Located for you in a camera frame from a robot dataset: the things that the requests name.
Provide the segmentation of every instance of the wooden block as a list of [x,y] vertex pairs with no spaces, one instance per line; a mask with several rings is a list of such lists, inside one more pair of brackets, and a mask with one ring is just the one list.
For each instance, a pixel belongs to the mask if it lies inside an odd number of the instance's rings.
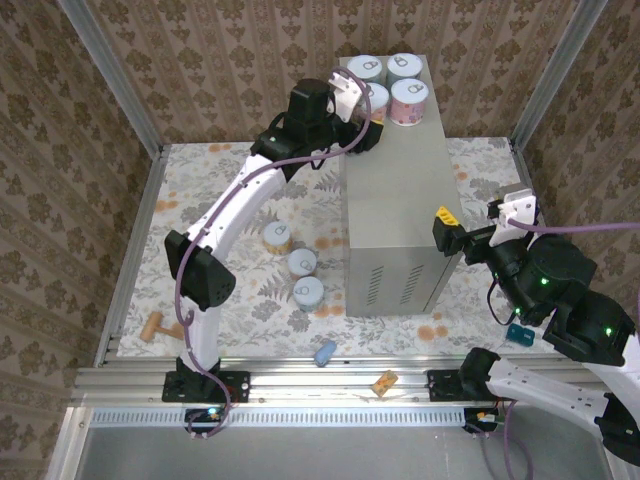
[[398,376],[393,373],[391,370],[387,370],[384,374],[378,379],[376,383],[371,386],[371,390],[378,395],[380,398],[383,397],[387,390],[389,390],[393,385],[398,381]]

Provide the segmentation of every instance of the gray metal box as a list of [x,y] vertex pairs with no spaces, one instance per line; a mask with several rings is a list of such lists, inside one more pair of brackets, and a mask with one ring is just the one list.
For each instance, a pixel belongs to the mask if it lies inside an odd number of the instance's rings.
[[[388,57],[379,58],[386,66]],[[438,252],[431,232],[440,205],[459,220],[462,208],[429,67],[420,58],[420,79],[429,87],[422,122],[401,127],[387,118],[374,149],[341,159],[348,315],[428,313],[460,259]]]

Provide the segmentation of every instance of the floral tablecloth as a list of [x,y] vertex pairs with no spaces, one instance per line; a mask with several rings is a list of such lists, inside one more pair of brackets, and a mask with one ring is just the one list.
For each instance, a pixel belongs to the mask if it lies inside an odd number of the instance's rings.
[[[163,325],[175,321],[174,281],[164,251],[170,229],[183,232],[212,205],[238,173],[251,143],[173,145],[142,263],[118,350],[119,356],[176,356],[182,342],[162,334],[149,344],[139,339],[153,311],[164,314]],[[448,139],[449,153],[468,229],[488,224],[486,203],[501,185],[519,181],[504,138]],[[393,317],[347,317],[337,160],[319,171],[298,171],[274,195],[233,246],[227,267],[238,283],[225,303],[220,327],[223,356],[306,356],[327,339],[339,355],[464,354],[481,346],[498,352],[541,353],[551,346],[536,332],[533,347],[505,342],[506,329],[491,318],[485,297],[491,277],[484,266],[461,261],[431,314]],[[292,296],[293,280],[285,257],[269,254],[261,242],[266,224],[276,219],[292,229],[295,247],[318,255],[316,276],[325,285],[325,302],[313,313],[300,311]],[[507,319],[509,307],[501,292],[494,308]]]

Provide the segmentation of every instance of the gray floor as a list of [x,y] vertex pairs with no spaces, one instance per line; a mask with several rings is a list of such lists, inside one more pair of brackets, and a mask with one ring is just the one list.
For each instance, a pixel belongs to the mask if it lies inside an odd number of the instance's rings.
[[[513,431],[534,459],[536,480],[610,479],[597,441],[539,410],[516,410]],[[507,478],[500,440],[459,428],[230,428],[191,440],[175,428],[92,429],[77,480],[393,480]],[[524,457],[514,447],[517,478]]]

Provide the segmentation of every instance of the wooden mallet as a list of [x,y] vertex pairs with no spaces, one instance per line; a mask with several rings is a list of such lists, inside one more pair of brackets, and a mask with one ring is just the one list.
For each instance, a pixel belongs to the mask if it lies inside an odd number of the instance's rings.
[[162,317],[163,315],[161,312],[151,312],[147,323],[142,329],[142,332],[140,332],[140,340],[149,343],[153,339],[153,336],[156,332],[164,333],[165,335],[177,338],[178,340],[184,340],[184,330],[182,328],[182,325],[176,322],[171,328],[163,328],[160,326]]

